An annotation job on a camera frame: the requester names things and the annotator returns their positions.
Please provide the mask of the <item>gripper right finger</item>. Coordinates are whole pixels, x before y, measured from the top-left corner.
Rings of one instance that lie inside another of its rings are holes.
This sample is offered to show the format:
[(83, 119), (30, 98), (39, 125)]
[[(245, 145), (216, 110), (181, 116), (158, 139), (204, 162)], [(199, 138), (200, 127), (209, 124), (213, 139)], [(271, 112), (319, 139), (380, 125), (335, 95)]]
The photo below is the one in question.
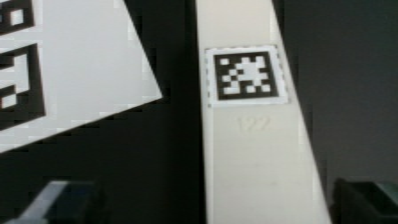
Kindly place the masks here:
[(334, 224), (398, 224), (398, 184), (335, 181)]

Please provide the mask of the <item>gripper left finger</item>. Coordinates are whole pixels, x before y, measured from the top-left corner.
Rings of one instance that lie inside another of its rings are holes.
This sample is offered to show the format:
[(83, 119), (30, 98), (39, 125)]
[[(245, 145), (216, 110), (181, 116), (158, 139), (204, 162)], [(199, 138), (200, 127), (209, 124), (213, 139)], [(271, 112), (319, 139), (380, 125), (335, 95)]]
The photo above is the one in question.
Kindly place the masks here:
[(10, 224), (95, 224), (95, 185), (81, 181), (51, 181)]

